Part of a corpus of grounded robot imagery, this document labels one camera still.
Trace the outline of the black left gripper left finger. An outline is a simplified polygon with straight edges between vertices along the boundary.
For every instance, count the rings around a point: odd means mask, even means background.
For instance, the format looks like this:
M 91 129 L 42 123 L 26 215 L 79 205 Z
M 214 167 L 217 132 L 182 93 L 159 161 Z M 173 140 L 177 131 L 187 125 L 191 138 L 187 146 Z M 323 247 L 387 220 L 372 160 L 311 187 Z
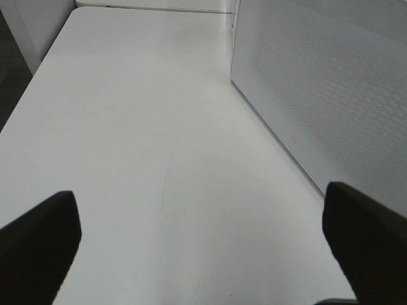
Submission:
M 52 304 L 75 258 L 81 223 L 60 191 L 1 228 L 1 304 Z

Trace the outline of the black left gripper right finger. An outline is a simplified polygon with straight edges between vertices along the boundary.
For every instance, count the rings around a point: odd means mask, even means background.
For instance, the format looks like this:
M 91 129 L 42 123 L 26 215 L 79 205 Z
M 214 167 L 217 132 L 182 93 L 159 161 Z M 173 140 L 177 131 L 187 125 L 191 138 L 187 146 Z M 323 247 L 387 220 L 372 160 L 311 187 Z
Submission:
M 359 304 L 406 304 L 406 218 L 330 182 L 322 231 Z

